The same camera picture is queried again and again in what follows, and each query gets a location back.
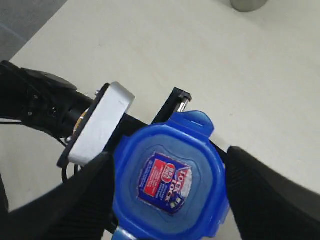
product label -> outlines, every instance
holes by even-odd
[[[173,215],[190,193],[191,166],[155,153],[146,161],[138,184],[141,200]]]

metal cup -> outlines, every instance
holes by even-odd
[[[268,0],[230,0],[234,9],[239,12],[251,12],[261,8]]]

blue lid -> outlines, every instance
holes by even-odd
[[[213,131],[205,113],[176,112],[122,139],[114,154],[119,227],[136,238],[214,237],[229,204]]]

blue plastic container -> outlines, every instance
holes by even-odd
[[[215,236],[229,203],[225,169],[209,141],[213,131],[205,113],[176,112],[121,140],[113,202],[121,229],[155,240]],[[113,239],[130,237],[117,231]]]

white table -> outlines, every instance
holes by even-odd
[[[214,141],[320,193],[319,9],[318,0],[269,0],[247,14],[228,0],[69,0],[12,62],[91,97],[118,81],[136,95],[129,114],[146,123],[182,88],[189,109],[214,121]],[[61,182],[55,140],[20,126],[0,134],[13,209]],[[217,239],[239,239],[232,217]]]

